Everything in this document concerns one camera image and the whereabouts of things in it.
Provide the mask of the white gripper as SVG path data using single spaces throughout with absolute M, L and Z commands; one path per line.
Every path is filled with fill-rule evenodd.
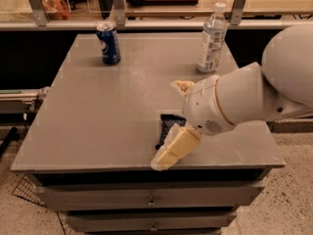
M 189 80 L 174 80 L 171 86 L 185 97 L 183 115 L 190 125 L 175 123 L 164 139 L 164 144 L 151 160 L 151 168 L 167 170 L 193 152 L 201 143 L 202 135 L 213 136 L 232 131 L 235 125 L 220 110 L 216 85 L 219 76 L 213 75 L 196 84 Z

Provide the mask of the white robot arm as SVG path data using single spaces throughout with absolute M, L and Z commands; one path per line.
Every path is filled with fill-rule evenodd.
M 197 83 L 175 80 L 184 98 L 184 126 L 174 124 L 151 160 L 162 171 L 192 153 L 204 135 L 214 136 L 253 121 L 296 118 L 313 110 L 313 25 L 298 24 L 277 33 L 260 63 Z

